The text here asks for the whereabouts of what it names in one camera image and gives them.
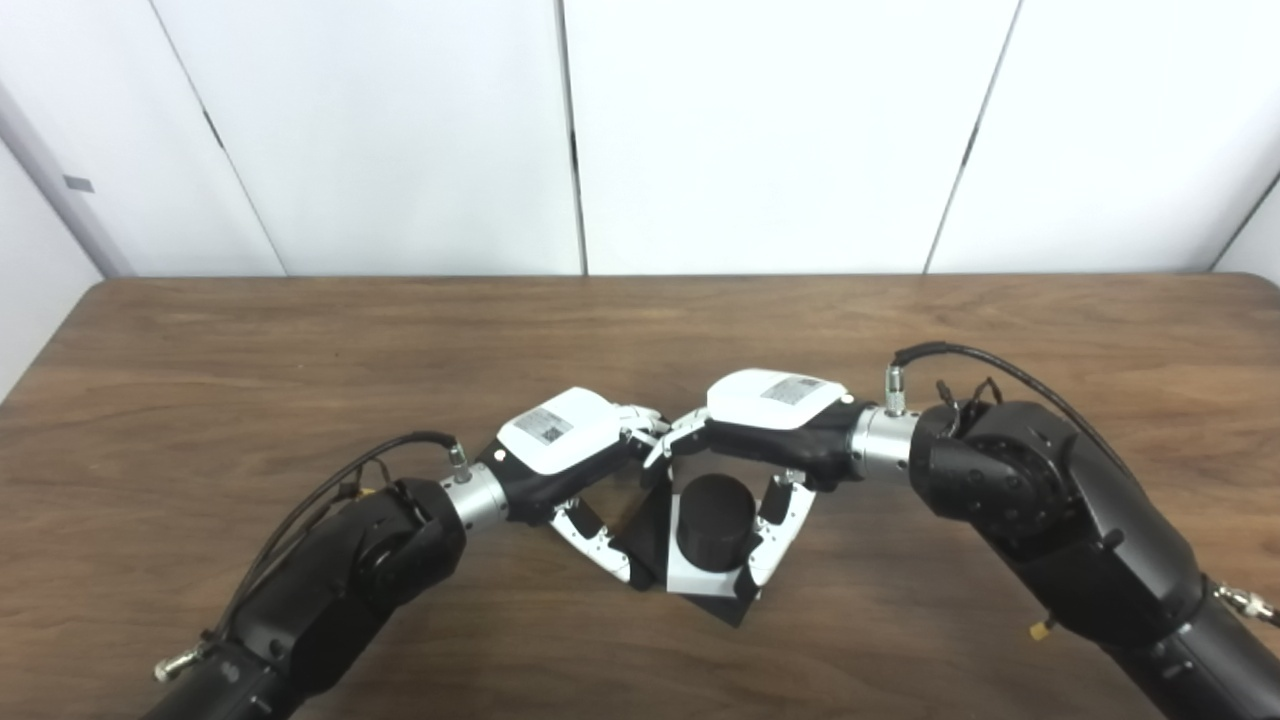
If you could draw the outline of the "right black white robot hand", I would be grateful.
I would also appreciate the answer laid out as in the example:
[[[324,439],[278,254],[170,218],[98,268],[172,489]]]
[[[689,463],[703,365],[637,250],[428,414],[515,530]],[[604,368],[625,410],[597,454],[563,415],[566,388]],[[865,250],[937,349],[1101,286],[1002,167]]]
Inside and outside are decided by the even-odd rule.
[[[865,404],[812,375],[744,369],[718,379],[703,407],[673,421],[645,457],[648,486],[672,482],[678,456],[703,452],[776,468],[762,497],[710,475],[669,497],[666,589],[750,603],[769,583],[822,492],[854,480],[851,436]]]

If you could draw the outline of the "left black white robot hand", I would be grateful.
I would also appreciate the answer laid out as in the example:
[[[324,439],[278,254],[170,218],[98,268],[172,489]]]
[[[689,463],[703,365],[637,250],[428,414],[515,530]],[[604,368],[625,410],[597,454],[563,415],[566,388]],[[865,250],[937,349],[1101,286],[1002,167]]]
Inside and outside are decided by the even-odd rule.
[[[617,548],[581,495],[644,460],[668,432],[669,421],[655,409],[571,387],[503,424],[474,469],[497,492],[490,505],[498,518],[550,527],[613,578],[644,591],[652,573]]]

